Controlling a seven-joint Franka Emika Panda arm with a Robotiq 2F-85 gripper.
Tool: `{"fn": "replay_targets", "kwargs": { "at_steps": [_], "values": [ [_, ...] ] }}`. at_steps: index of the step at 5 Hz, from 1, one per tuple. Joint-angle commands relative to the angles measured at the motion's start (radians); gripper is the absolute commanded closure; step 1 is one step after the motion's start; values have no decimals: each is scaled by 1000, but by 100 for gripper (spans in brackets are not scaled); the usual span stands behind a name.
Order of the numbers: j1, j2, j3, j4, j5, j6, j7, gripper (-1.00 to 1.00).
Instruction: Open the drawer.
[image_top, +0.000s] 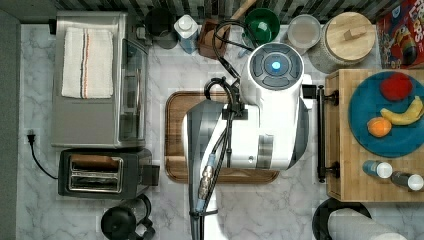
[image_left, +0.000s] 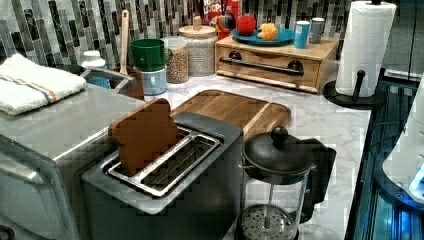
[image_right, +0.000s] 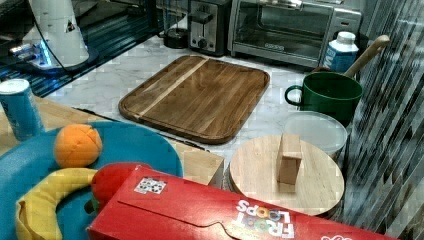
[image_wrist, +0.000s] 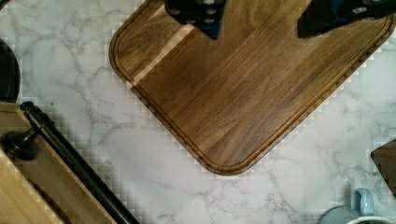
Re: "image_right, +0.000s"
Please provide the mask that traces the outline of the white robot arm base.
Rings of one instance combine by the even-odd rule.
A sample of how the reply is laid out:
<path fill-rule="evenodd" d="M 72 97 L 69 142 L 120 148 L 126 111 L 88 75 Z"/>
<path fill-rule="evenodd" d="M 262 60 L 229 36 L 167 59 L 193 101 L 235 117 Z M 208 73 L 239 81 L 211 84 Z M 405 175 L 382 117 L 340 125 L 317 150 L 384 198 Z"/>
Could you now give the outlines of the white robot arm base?
<path fill-rule="evenodd" d="M 74 72 L 97 57 L 83 39 L 71 0 L 27 0 L 32 28 L 9 53 L 45 73 Z"/>

